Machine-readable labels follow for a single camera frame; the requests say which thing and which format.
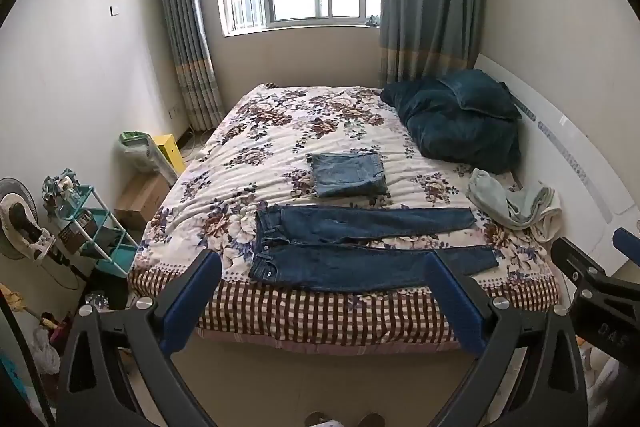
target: dark teal pillow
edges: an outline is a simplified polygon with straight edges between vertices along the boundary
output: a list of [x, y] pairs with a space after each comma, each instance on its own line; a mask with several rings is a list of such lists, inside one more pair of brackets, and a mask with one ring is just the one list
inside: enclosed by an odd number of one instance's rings
[[518, 120], [520, 113], [511, 100], [509, 88], [480, 70], [451, 73], [439, 81], [456, 95], [461, 109], [472, 110], [501, 120]]

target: shoe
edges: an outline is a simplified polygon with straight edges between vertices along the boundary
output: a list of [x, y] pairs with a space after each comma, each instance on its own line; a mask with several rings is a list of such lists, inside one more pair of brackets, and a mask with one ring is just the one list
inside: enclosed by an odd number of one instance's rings
[[372, 412], [360, 420], [358, 427], [385, 427], [385, 419], [377, 412]]
[[305, 418], [305, 427], [313, 427], [313, 425], [325, 423], [329, 420], [331, 420], [331, 418], [329, 418], [329, 415], [323, 412], [315, 411]]

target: jeans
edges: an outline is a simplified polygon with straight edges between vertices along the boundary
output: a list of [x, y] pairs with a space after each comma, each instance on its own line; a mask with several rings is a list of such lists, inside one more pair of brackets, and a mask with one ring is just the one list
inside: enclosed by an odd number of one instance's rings
[[[259, 210], [252, 279], [314, 291], [361, 293], [427, 285], [434, 250], [367, 248], [350, 242], [466, 229], [468, 208], [362, 210], [338, 206], [272, 206]], [[473, 275], [495, 267], [491, 247], [438, 250], [455, 269]]]
[[386, 194], [378, 153], [325, 153], [308, 156], [319, 198]]

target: floral bedspread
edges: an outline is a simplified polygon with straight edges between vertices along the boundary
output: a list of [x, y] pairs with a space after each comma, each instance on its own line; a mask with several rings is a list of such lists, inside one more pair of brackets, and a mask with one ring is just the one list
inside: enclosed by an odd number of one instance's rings
[[[355, 151], [380, 154], [388, 193], [318, 200], [306, 155]], [[376, 89], [258, 86], [231, 110], [148, 223], [130, 282], [139, 293], [156, 295], [202, 248], [210, 248], [222, 258], [224, 271], [202, 315], [203, 330], [289, 349], [307, 344], [307, 351], [322, 351], [322, 345], [357, 346], [362, 353], [367, 346], [381, 344], [431, 349], [451, 344], [453, 332], [426, 287], [342, 295], [253, 282], [248, 273], [255, 211], [273, 203], [470, 206], [476, 216], [471, 229], [393, 237], [371, 241], [369, 246], [489, 244], [498, 266], [476, 276], [482, 287], [491, 295], [507, 296], [517, 306], [546, 309], [558, 300], [558, 293], [545, 250], [528, 230], [506, 230], [469, 202], [464, 192], [471, 171], [467, 165], [423, 158]], [[498, 179], [513, 185], [509, 175]]]

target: white headboard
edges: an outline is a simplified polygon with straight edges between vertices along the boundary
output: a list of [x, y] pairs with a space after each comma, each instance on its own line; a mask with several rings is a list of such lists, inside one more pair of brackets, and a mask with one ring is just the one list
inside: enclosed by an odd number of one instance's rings
[[[623, 227], [638, 235], [640, 212], [606, 159], [580, 130], [535, 89], [479, 55], [476, 68], [504, 82], [522, 113], [522, 163], [514, 172], [522, 185], [539, 180], [561, 198], [566, 236], [612, 275], [626, 261], [613, 247]], [[575, 287], [568, 285], [569, 296]]]

